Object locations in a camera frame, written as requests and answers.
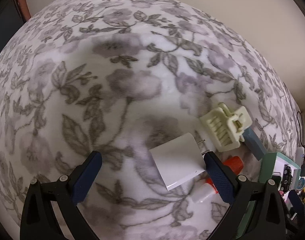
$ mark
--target teal box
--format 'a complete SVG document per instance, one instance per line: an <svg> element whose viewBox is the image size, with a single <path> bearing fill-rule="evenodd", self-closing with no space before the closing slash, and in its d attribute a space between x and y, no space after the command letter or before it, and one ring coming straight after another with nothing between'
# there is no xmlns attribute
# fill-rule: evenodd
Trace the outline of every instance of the teal box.
<svg viewBox="0 0 305 240"><path fill-rule="evenodd" d="M267 153L264 155L264 157L262 158L258 181L261 183L266 183L268 179L271 179L274 171L278 171L281 174L283 174L285 164L289 165L292 169L293 180L290 185L290 189L296 189L299 182L301 168L282 153ZM288 196L288 192L285 194L283 198L286 199L287 196ZM254 205L255 205L255 201L249 202L247 212L245 213L243 219L239 224L236 238L241 237L244 234L244 231L248 225L248 221L254 209Z"/></svg>

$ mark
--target white power adapter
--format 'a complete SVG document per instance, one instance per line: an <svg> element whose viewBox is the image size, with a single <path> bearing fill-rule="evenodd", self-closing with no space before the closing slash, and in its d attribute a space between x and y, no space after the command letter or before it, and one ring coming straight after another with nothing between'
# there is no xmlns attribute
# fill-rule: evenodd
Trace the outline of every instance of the white power adapter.
<svg viewBox="0 0 305 240"><path fill-rule="evenodd" d="M149 151L167 190L181 185L206 170L206 164L195 138L190 133Z"/></svg>

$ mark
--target black toy car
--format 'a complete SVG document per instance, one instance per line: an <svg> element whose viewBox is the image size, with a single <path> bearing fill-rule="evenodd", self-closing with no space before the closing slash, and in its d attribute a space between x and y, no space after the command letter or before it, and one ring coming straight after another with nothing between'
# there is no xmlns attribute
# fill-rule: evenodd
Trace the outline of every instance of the black toy car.
<svg viewBox="0 0 305 240"><path fill-rule="evenodd" d="M284 193L290 190L290 185L292 182L291 168L288 165L284 167L284 174L282 176L282 181L280 184L280 190Z"/></svg>

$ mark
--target bed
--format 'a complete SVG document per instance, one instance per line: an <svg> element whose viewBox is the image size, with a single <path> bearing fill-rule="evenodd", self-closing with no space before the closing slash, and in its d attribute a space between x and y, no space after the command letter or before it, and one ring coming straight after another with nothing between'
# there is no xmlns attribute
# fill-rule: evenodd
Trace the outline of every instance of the bed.
<svg viewBox="0 0 305 240"><path fill-rule="evenodd" d="M228 205L192 203L204 173L167 191L148 150L202 140L198 118L219 102L245 106L267 150L294 160L296 102L222 22L176 0L56 0L0 54L0 198L20 224L32 178L55 181L97 150L104 163L78 207L100 239L205 240ZM245 146L219 157L232 155L258 179Z"/></svg>

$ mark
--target screw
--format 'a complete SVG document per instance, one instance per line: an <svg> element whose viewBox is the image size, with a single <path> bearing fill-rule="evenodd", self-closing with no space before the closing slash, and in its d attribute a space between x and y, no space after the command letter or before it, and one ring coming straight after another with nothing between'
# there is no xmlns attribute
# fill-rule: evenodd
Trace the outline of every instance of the screw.
<svg viewBox="0 0 305 240"><path fill-rule="evenodd" d="M275 185L275 181L273 179L268 179L268 183L272 186Z"/></svg>
<svg viewBox="0 0 305 240"><path fill-rule="evenodd" d="M36 179L36 178L33 178L33 179L30 181L30 184L31 184L31 185L34 185L34 184L36 184L36 182L37 182L37 179Z"/></svg>
<svg viewBox="0 0 305 240"><path fill-rule="evenodd" d="M67 175L60 176L59 180L64 182L64 181L68 180L68 176Z"/></svg>
<svg viewBox="0 0 305 240"><path fill-rule="evenodd" d="M246 176L244 176L244 175L238 176L238 179L242 182L245 182L247 180Z"/></svg>

